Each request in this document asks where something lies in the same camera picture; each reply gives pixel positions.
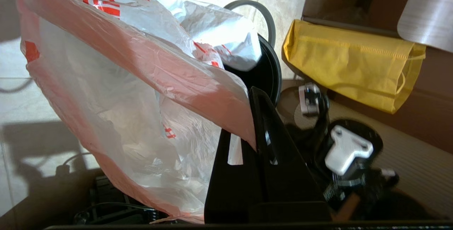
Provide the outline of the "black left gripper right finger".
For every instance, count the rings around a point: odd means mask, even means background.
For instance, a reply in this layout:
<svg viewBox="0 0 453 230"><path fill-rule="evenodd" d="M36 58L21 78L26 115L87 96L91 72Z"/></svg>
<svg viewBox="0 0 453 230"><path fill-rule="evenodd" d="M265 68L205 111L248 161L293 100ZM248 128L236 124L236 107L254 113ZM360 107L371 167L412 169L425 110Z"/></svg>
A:
<svg viewBox="0 0 453 230"><path fill-rule="evenodd" d="M254 223L330 222L319 186L277 114L259 88L250 90L262 201L250 207Z"/></svg>

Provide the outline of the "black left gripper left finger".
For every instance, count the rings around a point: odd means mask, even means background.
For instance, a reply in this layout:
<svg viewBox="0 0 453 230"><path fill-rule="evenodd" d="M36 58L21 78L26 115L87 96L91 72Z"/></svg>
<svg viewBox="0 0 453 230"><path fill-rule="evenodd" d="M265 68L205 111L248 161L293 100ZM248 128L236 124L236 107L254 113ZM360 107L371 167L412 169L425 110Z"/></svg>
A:
<svg viewBox="0 0 453 230"><path fill-rule="evenodd" d="M241 142L243 164L228 163L231 133L221 130L205 201L205 223L248 223L251 206L262 202L258 155Z"/></svg>

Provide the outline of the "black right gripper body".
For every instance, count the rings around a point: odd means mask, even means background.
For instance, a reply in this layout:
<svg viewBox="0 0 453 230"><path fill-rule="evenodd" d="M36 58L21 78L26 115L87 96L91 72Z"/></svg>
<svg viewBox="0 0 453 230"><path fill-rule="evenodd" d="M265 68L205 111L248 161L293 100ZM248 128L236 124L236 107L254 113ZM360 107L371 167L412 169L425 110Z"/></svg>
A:
<svg viewBox="0 0 453 230"><path fill-rule="evenodd" d="M329 124L329 99L315 83L284 90L284 122L297 145L318 145Z"/></svg>

